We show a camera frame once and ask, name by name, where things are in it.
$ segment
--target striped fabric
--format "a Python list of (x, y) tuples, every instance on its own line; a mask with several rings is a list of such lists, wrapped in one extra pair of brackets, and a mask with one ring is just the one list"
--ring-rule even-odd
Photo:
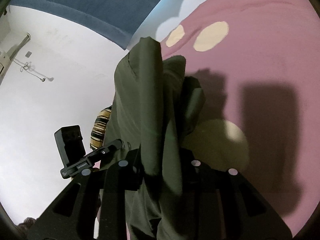
[(111, 107), (103, 109), (97, 116), (91, 132), (90, 148), (96, 150), (103, 144), (104, 134), (111, 114)]

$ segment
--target wall-mounted fixture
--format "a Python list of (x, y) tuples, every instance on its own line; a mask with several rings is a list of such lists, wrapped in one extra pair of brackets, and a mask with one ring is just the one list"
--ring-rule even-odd
[(31, 54), (32, 54), (32, 52), (31, 52), (31, 51), (28, 51), (27, 54), (26, 54), (26, 57), (30, 57)]
[(0, 84), (4, 78), (5, 73), (7, 72), (9, 66), (13, 62), (13, 59), (19, 52), (19, 50), (31, 40), (31, 35), (27, 33), (27, 36), (23, 39), (23, 41), (16, 47), (16, 49), (8, 55), (4, 50), (0, 50)]

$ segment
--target black bracket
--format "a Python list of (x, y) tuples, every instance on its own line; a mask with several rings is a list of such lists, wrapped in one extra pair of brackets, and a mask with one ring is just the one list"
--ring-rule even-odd
[(104, 156), (122, 147), (122, 141), (117, 139), (86, 155), (78, 125), (62, 127), (54, 133), (54, 137), (64, 166), (60, 171), (64, 179), (74, 177), (84, 169), (92, 168)]
[[(69, 134), (65, 138), (71, 138), (65, 140), (65, 145), (79, 146), (81, 135), (77, 129), (80, 131), (78, 127), (69, 127), (60, 133), (62, 136)], [(121, 140), (115, 140), (103, 149), (111, 152), (121, 145)], [(86, 160), (86, 168), (67, 165), (67, 176), (75, 175), (74, 179), (37, 219), (28, 232), (28, 240), (93, 240), (100, 189), (103, 189), (103, 198), (98, 240), (126, 240), (125, 191), (137, 191), (142, 184), (144, 170), (140, 148), (129, 151), (124, 160), (109, 169), (93, 172), (88, 167), (101, 159), (101, 151), (93, 151), (76, 162), (78, 165)], [(61, 158), (64, 154), (68, 156), (65, 151), (60, 153)], [(291, 231), (281, 217), (237, 170), (213, 170), (206, 163), (195, 160), (192, 152), (186, 149), (181, 149), (180, 160), (183, 191), (193, 191), (196, 196), (195, 239), (292, 239)]]

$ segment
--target olive green fabric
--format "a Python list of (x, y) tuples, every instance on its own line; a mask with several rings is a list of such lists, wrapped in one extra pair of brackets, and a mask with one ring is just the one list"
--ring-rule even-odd
[(126, 191), (126, 222), (131, 240), (194, 239), (193, 195), (182, 190), (180, 145), (193, 131), (205, 101), (196, 78), (185, 77), (186, 60), (162, 61), (160, 43), (140, 42), (119, 62), (115, 97), (104, 143), (124, 142), (100, 169), (124, 159), (141, 144), (145, 178)]

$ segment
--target white wall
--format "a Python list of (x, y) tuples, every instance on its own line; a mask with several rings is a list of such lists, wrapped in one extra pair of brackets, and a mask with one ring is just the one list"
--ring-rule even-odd
[(0, 43), (3, 41), (3, 39), (7, 36), (9, 32), (10, 25), (8, 21), (8, 14), (2, 15), (0, 17)]
[[(39, 217), (69, 183), (59, 172), (63, 165), (55, 131), (79, 124), (85, 148), (90, 151), (94, 120), (100, 110), (112, 104), (116, 67), (113, 62), (126, 54), (98, 37), (95, 52), (100, 62), (90, 60), (93, 53), (87, 54), (87, 60), (76, 62), (36, 43), (37, 35), (32, 31), (36, 29), (28, 30), (31, 41), (16, 58), (31, 61), (36, 71), (54, 80), (41, 82), (25, 71), (21, 73), (20, 66), (12, 63), (0, 86), (0, 200), (16, 224), (26, 217)], [(87, 31), (82, 27), (81, 33)], [(0, 46), (8, 51), (23, 38), (24, 35), (10, 32)], [(29, 59), (25, 57), (27, 51), (32, 52)], [(71, 50), (69, 55), (81, 52)]]
[(99, 74), (112, 76), (113, 71), (106, 69), (112, 66), (114, 70), (127, 54), (96, 32), (64, 18), (18, 6), (10, 6), (8, 14), (10, 27), (16, 33), (29, 33), (31, 41)]

